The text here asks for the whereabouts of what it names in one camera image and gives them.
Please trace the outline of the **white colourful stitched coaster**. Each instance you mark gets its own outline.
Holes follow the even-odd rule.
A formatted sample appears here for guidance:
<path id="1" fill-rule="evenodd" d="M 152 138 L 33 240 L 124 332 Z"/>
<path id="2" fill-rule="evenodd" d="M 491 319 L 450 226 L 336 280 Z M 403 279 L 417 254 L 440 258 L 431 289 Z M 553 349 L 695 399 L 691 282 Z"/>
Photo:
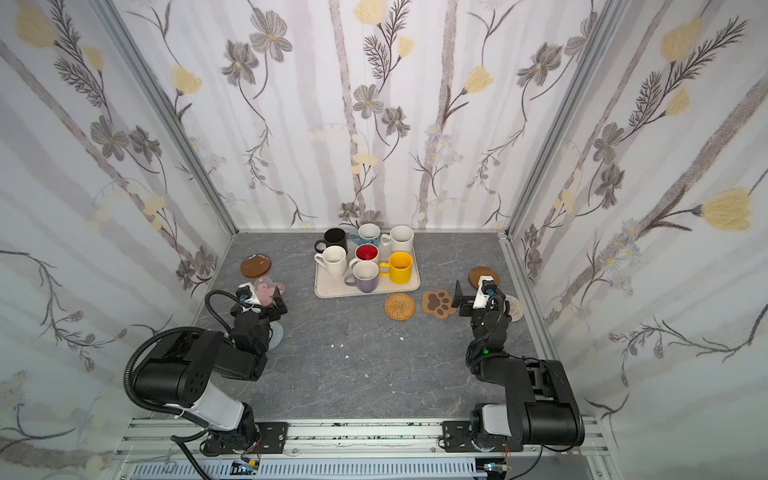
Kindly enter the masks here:
<path id="1" fill-rule="evenodd" d="M 514 296 L 507 296 L 507 315 L 511 322 L 520 321 L 525 315 L 525 307 L 522 302 Z"/>

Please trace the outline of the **brown paw shaped coaster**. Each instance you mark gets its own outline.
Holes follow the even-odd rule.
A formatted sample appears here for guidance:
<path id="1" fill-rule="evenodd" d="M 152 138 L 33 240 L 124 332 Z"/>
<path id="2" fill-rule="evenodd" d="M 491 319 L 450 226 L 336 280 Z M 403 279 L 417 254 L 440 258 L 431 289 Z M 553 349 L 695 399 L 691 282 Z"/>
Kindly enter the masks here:
<path id="1" fill-rule="evenodd" d="M 438 320 L 446 320 L 457 312 L 452 303 L 453 297 L 446 290 L 426 291 L 422 296 L 422 311 Z"/>

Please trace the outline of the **brown round wooden coaster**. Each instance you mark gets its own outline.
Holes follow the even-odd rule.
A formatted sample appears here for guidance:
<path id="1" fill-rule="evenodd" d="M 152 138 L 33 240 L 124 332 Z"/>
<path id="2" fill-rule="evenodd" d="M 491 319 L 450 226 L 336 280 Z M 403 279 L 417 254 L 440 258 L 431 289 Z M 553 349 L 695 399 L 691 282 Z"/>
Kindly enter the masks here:
<path id="1" fill-rule="evenodd" d="M 500 284 L 500 276 L 498 273 L 487 266 L 477 266 L 473 268 L 468 276 L 470 284 L 475 289 L 479 288 L 480 280 L 484 277 L 491 277 L 496 285 Z"/>

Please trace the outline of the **grey blue round coaster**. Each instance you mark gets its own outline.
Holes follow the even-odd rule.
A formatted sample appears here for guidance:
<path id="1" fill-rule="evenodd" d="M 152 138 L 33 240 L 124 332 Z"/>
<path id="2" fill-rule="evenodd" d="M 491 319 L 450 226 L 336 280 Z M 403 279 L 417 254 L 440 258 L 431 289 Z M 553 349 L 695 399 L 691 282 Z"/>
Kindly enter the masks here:
<path id="1" fill-rule="evenodd" d="M 280 322 L 274 321 L 270 323 L 270 334 L 268 348 L 270 351 L 276 349 L 284 338 L 284 329 Z"/>

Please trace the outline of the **pink flower coaster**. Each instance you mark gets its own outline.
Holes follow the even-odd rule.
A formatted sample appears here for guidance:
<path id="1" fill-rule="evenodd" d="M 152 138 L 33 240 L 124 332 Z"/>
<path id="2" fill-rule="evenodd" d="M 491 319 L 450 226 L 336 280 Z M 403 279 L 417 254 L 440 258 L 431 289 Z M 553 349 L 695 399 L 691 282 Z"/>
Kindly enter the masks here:
<path id="1" fill-rule="evenodd" d="M 256 278 L 252 284 L 258 296 L 272 298 L 275 295 L 275 291 L 278 291 L 280 294 L 285 292 L 285 286 L 282 283 L 275 282 L 268 276 Z"/>

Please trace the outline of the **woven rattan round coaster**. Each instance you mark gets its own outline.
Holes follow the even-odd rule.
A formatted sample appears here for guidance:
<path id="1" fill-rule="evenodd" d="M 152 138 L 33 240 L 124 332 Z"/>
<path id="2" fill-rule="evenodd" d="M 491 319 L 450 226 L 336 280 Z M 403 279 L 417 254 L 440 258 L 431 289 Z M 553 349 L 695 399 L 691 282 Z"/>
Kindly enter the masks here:
<path id="1" fill-rule="evenodd" d="M 415 314 L 416 302 L 406 293 L 394 293 L 386 299 L 384 309 L 391 319 L 405 321 Z"/>

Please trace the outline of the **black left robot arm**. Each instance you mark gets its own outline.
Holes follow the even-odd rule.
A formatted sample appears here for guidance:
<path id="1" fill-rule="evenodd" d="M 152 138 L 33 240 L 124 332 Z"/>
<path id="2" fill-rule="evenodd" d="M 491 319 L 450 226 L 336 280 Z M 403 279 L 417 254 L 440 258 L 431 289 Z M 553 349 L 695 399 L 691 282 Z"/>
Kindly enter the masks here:
<path id="1" fill-rule="evenodd" d="M 280 454 L 287 423 L 257 420 L 251 406 L 225 394 L 210 378 L 259 380 L 270 343 L 278 337 L 272 325 L 287 306 L 279 291 L 267 302 L 244 286 L 225 296 L 234 303 L 231 322 L 221 320 L 218 330 L 185 326 L 155 334 L 129 358 L 124 390 L 145 410 L 199 426 L 195 437 L 205 456 Z"/>

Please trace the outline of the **dark brown round coaster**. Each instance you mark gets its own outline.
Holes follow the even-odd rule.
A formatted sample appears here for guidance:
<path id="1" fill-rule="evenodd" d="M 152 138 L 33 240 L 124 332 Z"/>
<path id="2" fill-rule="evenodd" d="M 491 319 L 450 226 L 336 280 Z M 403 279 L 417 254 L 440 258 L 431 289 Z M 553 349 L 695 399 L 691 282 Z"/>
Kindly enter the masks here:
<path id="1" fill-rule="evenodd" d="M 271 268 L 271 258 L 263 253 L 250 255 L 240 264 L 240 272 L 246 278 L 259 278 Z"/>

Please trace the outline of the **yellow mug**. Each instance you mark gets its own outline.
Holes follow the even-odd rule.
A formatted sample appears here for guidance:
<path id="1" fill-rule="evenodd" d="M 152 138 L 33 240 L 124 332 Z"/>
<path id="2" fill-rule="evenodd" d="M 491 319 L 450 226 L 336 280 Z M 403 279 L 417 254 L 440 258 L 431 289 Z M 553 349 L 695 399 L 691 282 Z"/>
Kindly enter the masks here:
<path id="1" fill-rule="evenodd" d="M 406 252 L 395 252 L 379 265 L 379 273 L 397 285 L 407 284 L 412 276 L 413 258 Z"/>

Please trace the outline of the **white speckled mug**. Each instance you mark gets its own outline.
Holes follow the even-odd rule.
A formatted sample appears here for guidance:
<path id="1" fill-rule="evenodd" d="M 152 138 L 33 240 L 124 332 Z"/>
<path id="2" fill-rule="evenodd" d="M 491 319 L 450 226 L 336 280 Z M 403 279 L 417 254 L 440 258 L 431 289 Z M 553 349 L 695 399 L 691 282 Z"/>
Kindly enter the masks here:
<path id="1" fill-rule="evenodd" d="M 389 233 L 381 235 L 380 245 L 388 248 L 392 253 L 413 251 L 414 231 L 404 225 L 392 227 Z"/>

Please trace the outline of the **beige plastic tray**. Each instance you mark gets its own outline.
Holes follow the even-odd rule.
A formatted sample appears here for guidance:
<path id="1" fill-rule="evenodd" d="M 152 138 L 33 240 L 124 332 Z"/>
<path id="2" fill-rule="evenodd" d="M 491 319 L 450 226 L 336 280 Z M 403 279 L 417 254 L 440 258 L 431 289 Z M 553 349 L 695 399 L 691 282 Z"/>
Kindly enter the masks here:
<path id="1" fill-rule="evenodd" d="M 421 285 L 414 253 L 392 252 L 389 246 L 330 246 L 316 253 L 314 292 L 321 299 L 406 293 Z"/>

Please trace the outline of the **purple mug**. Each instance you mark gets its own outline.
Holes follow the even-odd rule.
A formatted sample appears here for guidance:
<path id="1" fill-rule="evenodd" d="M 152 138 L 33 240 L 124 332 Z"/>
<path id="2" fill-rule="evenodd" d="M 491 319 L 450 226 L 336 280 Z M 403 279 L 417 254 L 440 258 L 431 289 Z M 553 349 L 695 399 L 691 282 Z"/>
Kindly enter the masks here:
<path id="1" fill-rule="evenodd" d="M 371 261 L 350 264 L 351 273 L 344 279 L 347 286 L 354 286 L 362 293 L 372 293 L 378 286 L 379 265 Z"/>

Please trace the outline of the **blue patterned mug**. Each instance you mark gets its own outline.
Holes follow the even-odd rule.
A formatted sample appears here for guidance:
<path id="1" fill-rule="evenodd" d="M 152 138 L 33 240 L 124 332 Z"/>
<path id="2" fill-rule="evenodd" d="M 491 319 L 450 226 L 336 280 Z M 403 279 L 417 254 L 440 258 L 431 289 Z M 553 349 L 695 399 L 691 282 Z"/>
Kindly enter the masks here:
<path id="1" fill-rule="evenodd" d="M 375 223 L 363 224 L 356 232 L 350 234 L 350 240 L 358 246 L 366 244 L 379 246 L 380 239 L 381 229 Z"/>

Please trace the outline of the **plain white mug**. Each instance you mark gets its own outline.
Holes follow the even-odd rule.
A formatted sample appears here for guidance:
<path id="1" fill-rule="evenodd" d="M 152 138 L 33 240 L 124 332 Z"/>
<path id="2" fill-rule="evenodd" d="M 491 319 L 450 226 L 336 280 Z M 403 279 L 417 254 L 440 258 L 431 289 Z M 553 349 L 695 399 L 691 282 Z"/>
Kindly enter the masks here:
<path id="1" fill-rule="evenodd" d="M 315 262 L 333 277 L 344 277 L 348 268 L 347 252 L 338 245 L 332 245 L 322 253 L 314 255 Z"/>

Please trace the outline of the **black mug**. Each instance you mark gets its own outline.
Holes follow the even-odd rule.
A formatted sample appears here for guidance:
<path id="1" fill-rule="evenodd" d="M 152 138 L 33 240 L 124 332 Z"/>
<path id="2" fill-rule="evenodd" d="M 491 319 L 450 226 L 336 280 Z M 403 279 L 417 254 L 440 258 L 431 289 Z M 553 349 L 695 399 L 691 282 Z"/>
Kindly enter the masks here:
<path id="1" fill-rule="evenodd" d="M 339 246 L 345 252 L 348 252 L 347 233 L 344 229 L 328 229 L 324 232 L 322 238 L 317 240 L 314 244 L 315 251 L 320 254 L 332 246 Z"/>

